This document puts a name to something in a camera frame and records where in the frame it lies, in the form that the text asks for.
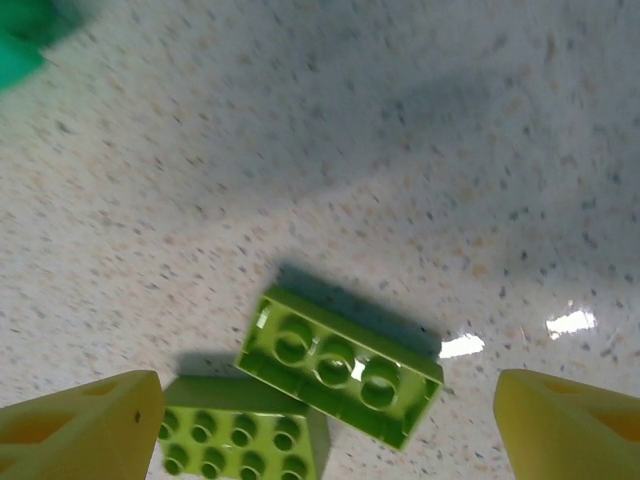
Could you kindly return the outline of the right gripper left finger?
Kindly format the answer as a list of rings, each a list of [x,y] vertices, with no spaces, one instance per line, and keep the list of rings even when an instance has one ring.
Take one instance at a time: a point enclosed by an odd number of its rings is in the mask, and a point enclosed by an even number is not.
[[[156,372],[134,370],[1,409],[3,479],[144,479],[164,417]]]

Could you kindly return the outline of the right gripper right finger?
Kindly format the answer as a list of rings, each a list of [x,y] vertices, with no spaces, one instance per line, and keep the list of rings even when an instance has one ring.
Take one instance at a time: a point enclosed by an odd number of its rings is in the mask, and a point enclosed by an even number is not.
[[[637,479],[639,399],[523,369],[500,373],[493,412],[517,479]]]

